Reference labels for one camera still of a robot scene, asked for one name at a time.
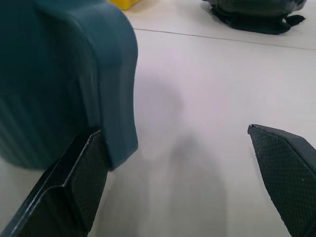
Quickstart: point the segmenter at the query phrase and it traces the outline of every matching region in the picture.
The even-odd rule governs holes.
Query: white floor
[[[284,129],[316,147],[316,3],[283,36],[229,29],[206,9],[143,0],[126,13],[139,45],[139,150],[110,174],[89,236],[290,237],[247,127]],[[0,160],[0,230],[39,177]]]

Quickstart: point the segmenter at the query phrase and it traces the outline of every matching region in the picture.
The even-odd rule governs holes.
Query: white table surface
[[[290,237],[247,127],[316,147],[316,19],[272,37],[214,22],[197,0],[143,0],[126,14],[138,29],[139,150],[111,174],[89,236]],[[40,175],[0,160],[0,230]]]

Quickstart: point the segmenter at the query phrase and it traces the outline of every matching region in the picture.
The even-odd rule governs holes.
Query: black bag
[[[307,0],[205,0],[213,15],[228,26],[270,35],[279,35],[302,23],[300,15],[288,16],[302,9]]]

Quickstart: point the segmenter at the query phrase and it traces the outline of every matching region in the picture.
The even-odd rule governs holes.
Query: dark teal container
[[[49,167],[99,126],[112,169],[137,150],[137,42],[125,15],[99,0],[12,0],[0,10],[0,155]]]

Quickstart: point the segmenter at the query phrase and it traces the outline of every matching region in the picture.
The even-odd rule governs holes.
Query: yellow object
[[[110,0],[110,2],[116,5],[121,10],[128,10],[135,3],[139,2],[139,0]]]

